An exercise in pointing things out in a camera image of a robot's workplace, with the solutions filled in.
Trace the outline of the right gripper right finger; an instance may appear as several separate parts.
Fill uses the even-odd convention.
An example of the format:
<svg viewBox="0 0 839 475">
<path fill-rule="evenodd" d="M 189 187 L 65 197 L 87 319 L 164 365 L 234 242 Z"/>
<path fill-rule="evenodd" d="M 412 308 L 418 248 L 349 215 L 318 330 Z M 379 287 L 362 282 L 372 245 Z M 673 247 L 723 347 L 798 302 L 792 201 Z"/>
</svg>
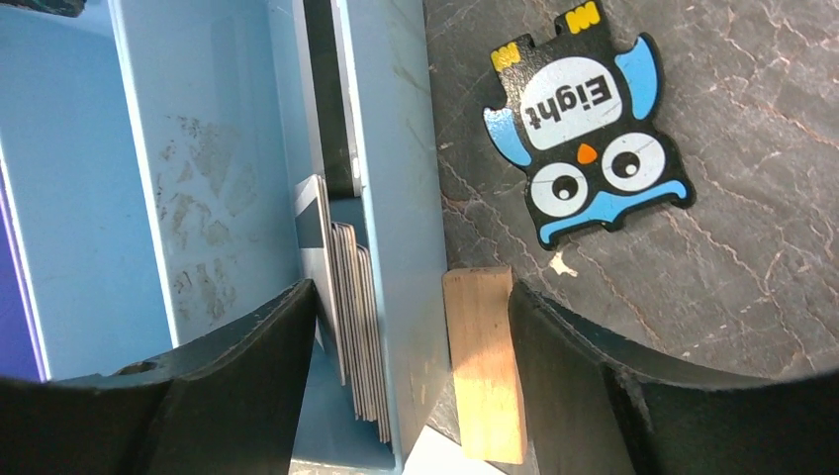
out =
<svg viewBox="0 0 839 475">
<path fill-rule="evenodd" d="M 771 380 L 670 356 L 518 281 L 510 327 L 544 474 L 834 474 L 838 374 Z"/>
</svg>

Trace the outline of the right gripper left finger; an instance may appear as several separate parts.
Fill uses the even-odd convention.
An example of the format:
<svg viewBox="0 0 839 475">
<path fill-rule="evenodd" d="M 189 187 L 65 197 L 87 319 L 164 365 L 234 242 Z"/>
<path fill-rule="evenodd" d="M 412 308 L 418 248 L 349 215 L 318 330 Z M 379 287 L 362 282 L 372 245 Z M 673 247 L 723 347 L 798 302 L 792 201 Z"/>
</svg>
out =
<svg viewBox="0 0 839 475">
<path fill-rule="evenodd" d="M 5 474 L 284 474 L 310 369 L 317 292 L 112 375 L 1 381 Z"/>
</svg>

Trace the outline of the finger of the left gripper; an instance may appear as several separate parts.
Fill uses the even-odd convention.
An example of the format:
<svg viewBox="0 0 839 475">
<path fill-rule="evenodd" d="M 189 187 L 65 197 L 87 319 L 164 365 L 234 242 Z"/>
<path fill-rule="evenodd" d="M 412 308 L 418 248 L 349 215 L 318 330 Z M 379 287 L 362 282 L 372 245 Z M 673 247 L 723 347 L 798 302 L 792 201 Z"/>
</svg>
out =
<svg viewBox="0 0 839 475">
<path fill-rule="evenodd" d="M 85 9 L 86 0 L 1 0 L 13 8 L 68 18 L 77 18 Z"/>
</svg>

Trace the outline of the blue three-compartment organizer tray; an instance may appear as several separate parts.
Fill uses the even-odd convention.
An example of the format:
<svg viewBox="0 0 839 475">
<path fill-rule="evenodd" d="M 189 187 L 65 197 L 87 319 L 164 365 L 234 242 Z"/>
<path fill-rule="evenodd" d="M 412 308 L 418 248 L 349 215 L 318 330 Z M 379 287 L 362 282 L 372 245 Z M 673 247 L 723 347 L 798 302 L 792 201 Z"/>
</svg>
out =
<svg viewBox="0 0 839 475">
<path fill-rule="evenodd" d="M 318 150 L 302 2 L 1 5 L 1 308 L 21 306 L 37 370 L 2 379 L 112 375 L 302 280 L 317 324 L 295 212 Z M 371 253 L 392 440 L 355 417 L 315 327 L 289 470 L 400 474 L 450 370 L 424 6 L 335 2 L 362 191 L 332 215 Z"/>
</svg>

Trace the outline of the stack of credit cards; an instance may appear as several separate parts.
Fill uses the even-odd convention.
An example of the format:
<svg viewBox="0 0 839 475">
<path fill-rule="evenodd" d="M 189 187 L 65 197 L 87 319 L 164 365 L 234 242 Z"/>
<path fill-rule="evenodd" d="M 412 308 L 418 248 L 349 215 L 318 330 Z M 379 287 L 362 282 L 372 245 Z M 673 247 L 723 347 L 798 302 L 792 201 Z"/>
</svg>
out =
<svg viewBox="0 0 839 475">
<path fill-rule="evenodd" d="M 298 245 L 305 277 L 320 298 L 316 340 L 335 359 L 354 415 L 392 440 L 370 250 L 333 212 L 358 203 L 362 184 L 345 48 L 335 1 L 302 2 L 318 127 L 313 173 L 295 188 Z"/>
</svg>

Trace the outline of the silver magnetic stripe card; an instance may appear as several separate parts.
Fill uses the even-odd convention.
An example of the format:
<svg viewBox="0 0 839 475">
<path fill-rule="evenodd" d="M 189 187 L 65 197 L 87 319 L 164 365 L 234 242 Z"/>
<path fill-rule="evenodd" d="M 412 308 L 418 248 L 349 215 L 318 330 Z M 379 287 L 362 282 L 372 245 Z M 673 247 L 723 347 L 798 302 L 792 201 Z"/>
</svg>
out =
<svg viewBox="0 0 839 475">
<path fill-rule="evenodd" d="M 490 463 L 467 458 L 462 447 L 430 426 L 424 426 L 405 462 L 404 475 L 504 475 Z"/>
</svg>

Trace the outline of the small wooden block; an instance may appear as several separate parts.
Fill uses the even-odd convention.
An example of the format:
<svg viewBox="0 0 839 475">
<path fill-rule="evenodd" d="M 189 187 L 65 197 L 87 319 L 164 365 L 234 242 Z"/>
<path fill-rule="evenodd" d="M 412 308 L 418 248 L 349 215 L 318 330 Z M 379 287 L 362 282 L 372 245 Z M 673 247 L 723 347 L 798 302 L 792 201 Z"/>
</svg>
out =
<svg viewBox="0 0 839 475">
<path fill-rule="evenodd" d="M 442 287 L 464 454 L 519 465 L 528 437 L 509 320 L 512 271 L 454 269 Z"/>
</svg>

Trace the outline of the black blue owl toy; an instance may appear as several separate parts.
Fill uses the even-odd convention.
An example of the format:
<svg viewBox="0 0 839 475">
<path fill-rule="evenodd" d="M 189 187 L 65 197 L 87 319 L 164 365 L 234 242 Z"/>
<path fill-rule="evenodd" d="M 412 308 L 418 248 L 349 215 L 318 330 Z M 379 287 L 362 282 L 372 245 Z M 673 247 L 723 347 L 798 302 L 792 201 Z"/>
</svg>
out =
<svg viewBox="0 0 839 475">
<path fill-rule="evenodd" d="M 654 124 L 664 71 L 653 38 L 617 48 L 599 1 L 554 27 L 545 43 L 526 34 L 492 51 L 506 101 L 483 112 L 496 150 L 525 174 L 540 246 L 591 227 L 618 231 L 658 204 L 690 207 L 696 191 L 680 151 Z"/>
</svg>

